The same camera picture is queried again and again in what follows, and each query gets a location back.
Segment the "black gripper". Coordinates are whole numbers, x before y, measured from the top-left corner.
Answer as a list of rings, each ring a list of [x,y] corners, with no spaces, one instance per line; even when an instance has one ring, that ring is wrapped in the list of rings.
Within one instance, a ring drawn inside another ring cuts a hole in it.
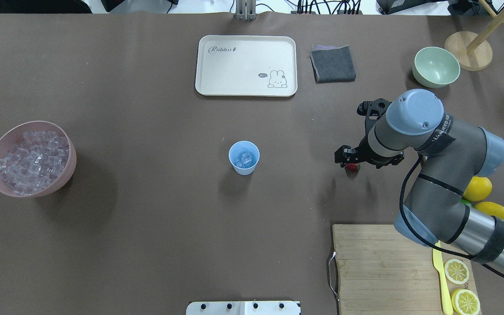
[[[363,101],[358,106],[357,114],[365,117],[365,136],[355,149],[348,145],[339,147],[334,152],[334,163],[345,166],[366,161],[380,169],[389,164],[398,165],[404,159],[403,151],[383,145],[376,135],[375,126],[390,104],[384,98],[377,98],[374,101]]]

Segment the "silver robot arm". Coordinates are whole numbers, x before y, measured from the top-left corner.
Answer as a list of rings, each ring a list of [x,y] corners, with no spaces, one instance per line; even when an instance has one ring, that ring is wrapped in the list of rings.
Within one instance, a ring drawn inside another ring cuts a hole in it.
[[[343,145],[335,162],[397,165],[405,149],[418,153],[421,165],[408,195],[401,187],[398,233],[434,248],[437,242],[458,247],[470,259],[504,278],[504,219],[484,214],[461,202],[475,176],[493,174],[504,161],[504,140],[482,127],[444,111],[431,91],[415,88],[378,110],[366,121],[359,146]]]

